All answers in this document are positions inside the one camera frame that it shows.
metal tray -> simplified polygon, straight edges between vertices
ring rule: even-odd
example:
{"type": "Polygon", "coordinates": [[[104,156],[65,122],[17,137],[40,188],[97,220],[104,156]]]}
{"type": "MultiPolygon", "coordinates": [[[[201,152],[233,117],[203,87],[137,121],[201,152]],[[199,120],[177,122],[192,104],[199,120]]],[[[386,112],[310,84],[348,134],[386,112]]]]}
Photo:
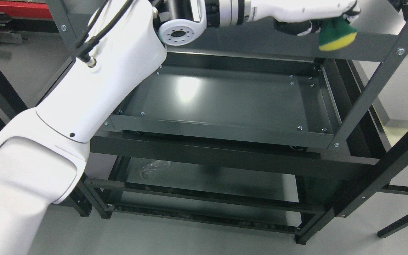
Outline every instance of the metal tray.
{"type": "Polygon", "coordinates": [[[340,121],[317,63],[170,53],[110,116],[115,129],[327,148],[340,121]]]}

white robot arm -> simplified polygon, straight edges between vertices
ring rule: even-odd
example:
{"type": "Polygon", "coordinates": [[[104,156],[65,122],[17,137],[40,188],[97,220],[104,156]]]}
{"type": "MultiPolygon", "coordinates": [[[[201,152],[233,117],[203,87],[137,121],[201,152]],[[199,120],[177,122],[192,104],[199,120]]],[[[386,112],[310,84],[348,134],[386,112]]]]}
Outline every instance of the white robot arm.
{"type": "Polygon", "coordinates": [[[237,21],[238,16],[232,17],[236,13],[247,21],[265,16],[288,22],[340,16],[356,2],[105,1],[89,31],[91,39],[77,50],[82,62],[75,63],[39,106],[20,113],[0,132],[0,255],[28,252],[47,206],[64,200],[80,179],[89,156],[89,140],[99,126],[162,64],[164,44],[183,45],[204,32],[209,25],[206,3],[216,1],[222,26],[228,19],[237,21]],[[183,5],[174,4],[179,2],[186,3],[190,15],[180,11],[183,5]],[[241,10],[225,9],[231,2],[246,5],[241,10]],[[124,6],[129,8],[122,12],[124,6]],[[112,22],[111,30],[93,41],[112,22]]]}

screw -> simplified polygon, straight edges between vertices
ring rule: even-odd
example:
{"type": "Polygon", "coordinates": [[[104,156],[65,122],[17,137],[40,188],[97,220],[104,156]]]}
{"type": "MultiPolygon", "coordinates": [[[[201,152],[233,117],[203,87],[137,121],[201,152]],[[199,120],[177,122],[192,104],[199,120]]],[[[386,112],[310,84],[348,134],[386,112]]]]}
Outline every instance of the screw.
{"type": "Polygon", "coordinates": [[[404,53],[405,53],[405,49],[404,49],[404,48],[400,48],[400,49],[398,49],[398,50],[396,51],[396,54],[398,54],[399,56],[404,55],[404,53]]]}

black cable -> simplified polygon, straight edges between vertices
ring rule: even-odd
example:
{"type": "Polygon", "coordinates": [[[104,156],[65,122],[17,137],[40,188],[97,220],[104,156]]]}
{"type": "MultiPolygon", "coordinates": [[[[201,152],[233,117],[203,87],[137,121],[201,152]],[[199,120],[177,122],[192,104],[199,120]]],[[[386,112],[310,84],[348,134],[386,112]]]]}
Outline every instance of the black cable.
{"type": "Polygon", "coordinates": [[[91,31],[92,27],[94,27],[95,23],[97,22],[98,18],[100,17],[100,14],[103,11],[103,8],[105,8],[105,5],[107,5],[107,3],[108,3],[108,0],[104,0],[102,5],[100,5],[100,8],[97,10],[97,13],[95,13],[95,16],[92,19],[91,23],[89,24],[89,26],[87,26],[86,31],[84,31],[81,34],[80,39],[75,44],[76,49],[81,47],[81,45],[83,45],[84,42],[86,41],[86,39],[89,37],[89,32],[91,31]]]}
{"type": "Polygon", "coordinates": [[[96,35],[92,36],[89,41],[85,42],[79,49],[76,51],[76,57],[87,63],[91,60],[89,56],[89,52],[100,43],[100,40],[108,34],[108,32],[120,21],[120,18],[126,13],[126,11],[130,8],[131,4],[134,0],[128,0],[126,3],[121,7],[118,13],[114,16],[114,18],[96,35]]]}

sponge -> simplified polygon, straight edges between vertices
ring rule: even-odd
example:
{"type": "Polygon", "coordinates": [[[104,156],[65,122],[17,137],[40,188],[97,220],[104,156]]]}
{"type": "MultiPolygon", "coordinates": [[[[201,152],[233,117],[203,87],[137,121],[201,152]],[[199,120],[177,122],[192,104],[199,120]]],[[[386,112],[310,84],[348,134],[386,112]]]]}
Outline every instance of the sponge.
{"type": "Polygon", "coordinates": [[[357,36],[358,29],[353,28],[344,16],[322,21],[319,34],[319,50],[332,51],[350,45],[357,36]]]}

